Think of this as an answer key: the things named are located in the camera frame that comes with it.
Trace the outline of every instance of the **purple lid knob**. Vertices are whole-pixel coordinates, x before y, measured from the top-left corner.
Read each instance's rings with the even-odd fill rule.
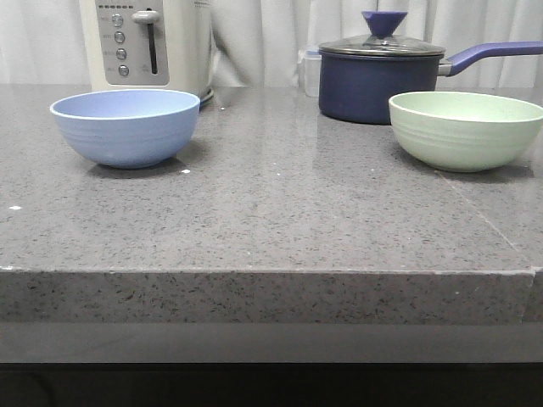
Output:
[[[372,35],[377,38],[392,36],[401,21],[406,17],[405,11],[362,11]]]

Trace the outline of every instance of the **saucepan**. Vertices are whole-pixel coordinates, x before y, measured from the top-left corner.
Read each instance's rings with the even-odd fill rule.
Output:
[[[371,35],[319,46],[319,108],[335,119],[389,124],[388,101],[394,95],[433,91],[438,75],[456,75],[482,58],[543,53],[543,42],[494,42],[444,59],[443,47],[393,35],[407,13],[380,11],[362,15]]]

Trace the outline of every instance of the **countertop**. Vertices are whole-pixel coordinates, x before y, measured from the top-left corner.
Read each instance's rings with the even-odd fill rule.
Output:
[[[543,321],[543,137],[448,173],[299,89],[219,88],[175,157],[117,170],[48,112],[88,90],[0,86],[1,322]]]

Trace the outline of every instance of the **toaster button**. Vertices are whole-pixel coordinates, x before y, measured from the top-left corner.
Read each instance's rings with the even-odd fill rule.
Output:
[[[122,23],[124,23],[125,21],[122,18],[122,15],[113,14],[111,16],[111,22],[113,23],[113,27],[122,27]]]
[[[130,72],[130,70],[128,69],[128,67],[126,65],[121,65],[119,67],[119,75],[128,76],[129,72]]]
[[[116,31],[114,34],[115,42],[122,44],[125,41],[125,34],[121,31]]]
[[[115,54],[117,59],[124,60],[126,59],[126,50],[124,48],[119,48]]]

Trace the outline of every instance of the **toaster control panel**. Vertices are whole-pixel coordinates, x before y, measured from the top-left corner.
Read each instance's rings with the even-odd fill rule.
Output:
[[[95,0],[106,81],[166,85],[168,58],[162,0]]]

